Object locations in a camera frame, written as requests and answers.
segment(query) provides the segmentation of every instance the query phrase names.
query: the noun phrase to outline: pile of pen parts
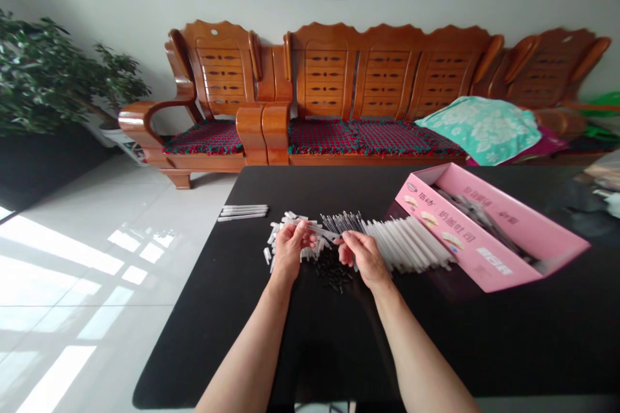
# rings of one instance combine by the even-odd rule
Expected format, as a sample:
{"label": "pile of pen parts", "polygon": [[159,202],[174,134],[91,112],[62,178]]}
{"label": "pile of pen parts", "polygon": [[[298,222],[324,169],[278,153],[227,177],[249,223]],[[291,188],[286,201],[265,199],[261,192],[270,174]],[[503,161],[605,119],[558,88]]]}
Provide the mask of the pile of pen parts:
{"label": "pile of pen parts", "polygon": [[342,284],[352,277],[348,269],[339,264],[337,247],[331,244],[346,230],[355,230],[374,237],[386,268],[390,272],[396,270],[401,274],[421,273],[437,267],[449,270],[451,269],[449,263],[455,261],[444,245],[413,216],[407,219],[392,217],[391,221],[364,221],[359,212],[357,214],[343,212],[332,216],[321,215],[321,219],[322,223],[319,223],[288,211],[280,223],[271,223],[273,229],[267,241],[271,245],[271,250],[267,247],[263,251],[267,264],[271,266],[270,272],[273,271],[275,262],[275,239],[278,231],[287,223],[298,224],[301,220],[307,221],[308,230],[314,232],[318,240],[314,248],[302,249],[300,262],[306,258],[306,261],[316,264],[318,266],[316,274],[328,279],[329,286],[326,287],[332,287],[340,293]]}

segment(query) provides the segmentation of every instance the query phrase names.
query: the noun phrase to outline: red woven seat cushion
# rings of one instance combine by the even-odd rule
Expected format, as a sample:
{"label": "red woven seat cushion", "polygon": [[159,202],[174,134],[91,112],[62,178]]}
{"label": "red woven seat cushion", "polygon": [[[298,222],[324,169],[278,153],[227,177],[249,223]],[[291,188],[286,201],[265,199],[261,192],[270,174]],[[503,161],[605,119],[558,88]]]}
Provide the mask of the red woven seat cushion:
{"label": "red woven seat cushion", "polygon": [[290,154],[342,155],[360,152],[359,137],[340,119],[291,120],[289,125]]}
{"label": "red woven seat cushion", "polygon": [[445,138],[444,136],[439,135],[433,130],[419,127],[412,121],[405,121],[404,124],[411,130],[416,130],[432,147],[432,153],[435,155],[453,155],[460,156],[466,155],[465,150],[463,150],[459,144],[454,143],[450,139]]}
{"label": "red woven seat cushion", "polygon": [[365,155],[417,156],[432,153],[426,133],[401,121],[356,120],[349,123],[360,138]]}
{"label": "red woven seat cushion", "polygon": [[174,136],[163,146],[166,154],[230,155],[243,152],[234,121],[204,120]]}

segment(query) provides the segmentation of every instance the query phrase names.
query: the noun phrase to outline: green object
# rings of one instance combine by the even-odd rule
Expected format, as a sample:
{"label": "green object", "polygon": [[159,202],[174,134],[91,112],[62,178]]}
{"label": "green object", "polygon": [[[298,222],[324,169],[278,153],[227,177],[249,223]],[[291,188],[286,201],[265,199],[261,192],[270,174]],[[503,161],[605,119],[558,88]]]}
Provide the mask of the green object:
{"label": "green object", "polygon": [[[620,92],[611,92],[610,94],[605,94],[603,97],[599,97],[596,100],[588,102],[588,105],[618,105],[618,111],[620,111]],[[584,110],[581,112],[581,114],[585,117],[610,117],[615,116],[617,112],[597,112]]]}
{"label": "green object", "polygon": [[[588,105],[618,105],[618,111],[620,111],[620,92],[611,92],[609,94],[605,94],[602,97],[597,98],[596,100],[588,102]],[[584,110],[581,111],[581,114],[585,117],[612,117],[616,116],[617,112],[597,112]],[[608,142],[618,140],[618,136],[611,131],[595,126],[591,123],[588,123],[588,127],[586,128],[586,132],[584,133],[584,135],[586,137],[592,137],[593,139]]]}
{"label": "green object", "polygon": [[29,23],[0,10],[0,136],[53,134],[71,121],[87,121],[89,113],[104,129],[117,129],[121,108],[150,90],[130,56],[99,43],[94,49],[98,59],[49,18]]}

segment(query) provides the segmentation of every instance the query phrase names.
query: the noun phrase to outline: white plastic tube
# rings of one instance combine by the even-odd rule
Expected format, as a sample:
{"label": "white plastic tube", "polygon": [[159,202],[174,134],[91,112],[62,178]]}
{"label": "white plastic tube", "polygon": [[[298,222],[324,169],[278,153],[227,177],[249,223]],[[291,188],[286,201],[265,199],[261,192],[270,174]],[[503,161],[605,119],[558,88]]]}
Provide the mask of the white plastic tube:
{"label": "white plastic tube", "polygon": [[241,215],[241,216],[221,216],[218,218],[218,223],[221,223],[223,221],[232,221],[233,219],[250,219],[250,218],[254,218],[254,217],[265,217],[267,216],[267,212],[264,213],[255,213],[255,214],[249,214],[249,215]]}
{"label": "white plastic tube", "polygon": [[223,210],[235,210],[237,208],[269,208],[269,205],[224,205]]}
{"label": "white plastic tube", "polygon": [[246,214],[255,213],[267,213],[267,209],[257,208],[256,210],[235,210],[235,211],[223,211],[220,216],[241,216]]}

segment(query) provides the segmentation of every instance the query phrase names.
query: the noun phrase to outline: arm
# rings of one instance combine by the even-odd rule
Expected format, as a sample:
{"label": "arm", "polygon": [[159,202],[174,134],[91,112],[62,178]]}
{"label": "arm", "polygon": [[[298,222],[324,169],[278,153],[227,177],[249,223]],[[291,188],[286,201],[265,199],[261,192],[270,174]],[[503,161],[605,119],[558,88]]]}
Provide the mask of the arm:
{"label": "arm", "polygon": [[287,225],[276,238],[276,260],[256,309],[222,361],[196,406],[196,413],[251,413],[267,410],[276,372],[299,254],[316,238]]}
{"label": "arm", "polygon": [[340,261],[353,266],[353,254],[375,303],[396,364],[405,408],[413,412],[479,412],[467,388],[415,319],[393,284],[372,237],[345,232]]}

